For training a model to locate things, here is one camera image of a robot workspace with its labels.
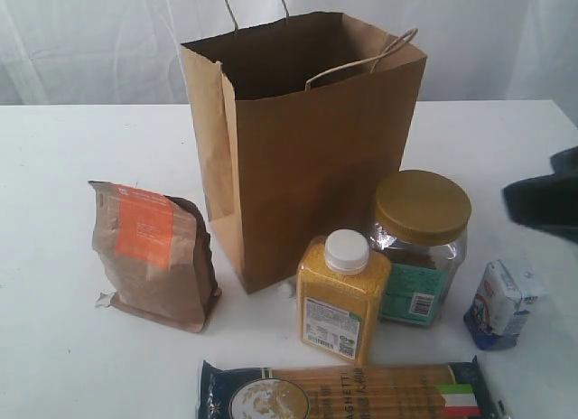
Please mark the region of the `clear jar gold lid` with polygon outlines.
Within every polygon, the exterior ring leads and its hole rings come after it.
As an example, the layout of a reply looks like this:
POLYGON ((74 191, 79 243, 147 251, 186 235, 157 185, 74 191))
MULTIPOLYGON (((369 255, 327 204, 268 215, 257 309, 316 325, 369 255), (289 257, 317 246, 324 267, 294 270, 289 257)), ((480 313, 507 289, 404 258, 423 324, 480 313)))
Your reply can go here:
POLYGON ((379 183, 369 242, 392 263, 381 321, 435 323, 467 255, 470 217, 466 192, 438 173, 399 171, 379 183))

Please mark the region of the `yellow grain bottle white cap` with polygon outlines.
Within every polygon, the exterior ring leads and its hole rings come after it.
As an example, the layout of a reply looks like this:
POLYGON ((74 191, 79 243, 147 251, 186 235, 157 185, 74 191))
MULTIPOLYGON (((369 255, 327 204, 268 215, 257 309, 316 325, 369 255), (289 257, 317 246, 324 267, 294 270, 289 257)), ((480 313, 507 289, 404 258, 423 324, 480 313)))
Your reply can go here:
POLYGON ((357 366, 368 363, 390 260, 359 232, 317 237, 297 267, 300 340, 357 366))

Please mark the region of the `brown paper shopping bag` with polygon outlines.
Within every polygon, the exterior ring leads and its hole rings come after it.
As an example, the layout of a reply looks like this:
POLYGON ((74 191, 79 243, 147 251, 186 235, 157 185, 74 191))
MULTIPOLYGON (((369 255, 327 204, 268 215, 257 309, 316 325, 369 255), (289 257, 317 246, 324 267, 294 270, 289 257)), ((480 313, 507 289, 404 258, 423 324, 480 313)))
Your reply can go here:
POLYGON ((314 237, 366 228, 406 147, 415 36, 313 12, 182 44, 209 221, 246 292, 292 276, 314 237))

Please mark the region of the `small white blue packet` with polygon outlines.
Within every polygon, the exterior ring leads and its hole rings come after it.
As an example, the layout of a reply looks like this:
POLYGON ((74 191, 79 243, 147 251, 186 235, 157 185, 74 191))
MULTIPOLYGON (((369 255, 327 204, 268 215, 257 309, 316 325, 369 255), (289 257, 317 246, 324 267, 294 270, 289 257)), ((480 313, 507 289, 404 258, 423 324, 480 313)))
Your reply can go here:
POLYGON ((463 320, 481 350, 517 346, 531 312, 547 290, 526 259, 502 257, 486 265, 463 320))

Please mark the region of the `spaghetti package dark blue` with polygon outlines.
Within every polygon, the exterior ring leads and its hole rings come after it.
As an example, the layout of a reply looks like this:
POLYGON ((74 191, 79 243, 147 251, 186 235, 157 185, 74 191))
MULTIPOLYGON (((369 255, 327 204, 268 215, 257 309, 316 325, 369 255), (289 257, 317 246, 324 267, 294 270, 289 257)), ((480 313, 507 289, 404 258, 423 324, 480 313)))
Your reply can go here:
POLYGON ((219 369, 204 362, 199 418, 506 418, 476 359, 412 366, 219 369))

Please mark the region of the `white crumpled pebble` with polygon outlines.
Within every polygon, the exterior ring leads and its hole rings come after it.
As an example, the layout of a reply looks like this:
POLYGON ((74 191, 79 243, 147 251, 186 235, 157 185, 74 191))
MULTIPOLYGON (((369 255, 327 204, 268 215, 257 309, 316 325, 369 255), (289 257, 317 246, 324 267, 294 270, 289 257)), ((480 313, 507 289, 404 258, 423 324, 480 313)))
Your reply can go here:
POLYGON ((296 287, 292 283, 284 282, 277 287, 277 293, 281 298, 293 299, 296 294, 296 287))

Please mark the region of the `brown coffee pouch orange label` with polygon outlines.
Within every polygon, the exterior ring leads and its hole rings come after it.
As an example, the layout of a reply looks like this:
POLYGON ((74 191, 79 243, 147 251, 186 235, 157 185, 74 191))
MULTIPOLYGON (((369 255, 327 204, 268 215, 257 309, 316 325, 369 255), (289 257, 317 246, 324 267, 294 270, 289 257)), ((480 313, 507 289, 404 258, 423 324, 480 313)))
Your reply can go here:
POLYGON ((92 181, 92 247, 115 291, 109 305, 191 333, 203 330, 221 290, 210 233, 191 201, 92 181))

